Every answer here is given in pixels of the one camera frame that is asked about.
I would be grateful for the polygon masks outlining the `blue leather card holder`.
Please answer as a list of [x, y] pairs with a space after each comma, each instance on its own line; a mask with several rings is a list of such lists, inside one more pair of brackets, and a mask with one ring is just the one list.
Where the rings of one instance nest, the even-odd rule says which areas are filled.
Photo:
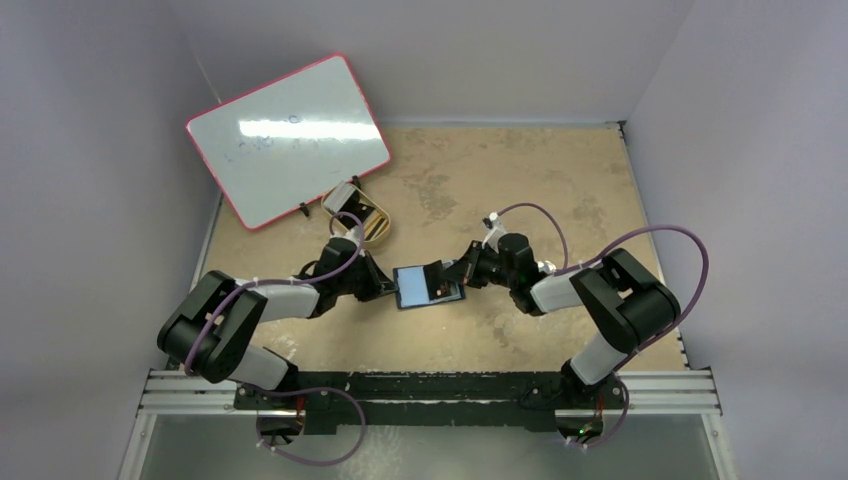
[[430, 301], [426, 291], [423, 266], [406, 266], [393, 270], [393, 280], [398, 287], [395, 295], [396, 305], [399, 310], [423, 308], [465, 299], [464, 287], [461, 284], [452, 282], [453, 294], [451, 296]]

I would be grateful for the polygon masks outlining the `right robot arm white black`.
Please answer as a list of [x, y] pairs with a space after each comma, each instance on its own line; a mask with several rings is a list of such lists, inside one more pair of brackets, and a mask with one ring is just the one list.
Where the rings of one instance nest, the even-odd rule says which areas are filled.
[[576, 407], [596, 399], [600, 383], [682, 313], [676, 296], [625, 249], [557, 276], [536, 260], [528, 238], [519, 233], [500, 236], [495, 246], [471, 242], [459, 259], [441, 268], [439, 280], [475, 289], [504, 287], [519, 311], [536, 317], [584, 307], [597, 333], [561, 368], [561, 392]]

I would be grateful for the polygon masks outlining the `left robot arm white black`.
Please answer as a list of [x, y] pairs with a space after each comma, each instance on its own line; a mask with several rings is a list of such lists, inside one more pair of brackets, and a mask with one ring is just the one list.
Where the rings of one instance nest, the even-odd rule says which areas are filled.
[[299, 369], [253, 344], [258, 325], [318, 318], [343, 296], [369, 302], [396, 290], [360, 241], [332, 237], [293, 277], [243, 280], [208, 272], [165, 321], [156, 344], [188, 373], [210, 383], [248, 384], [272, 408], [284, 409], [297, 399]]

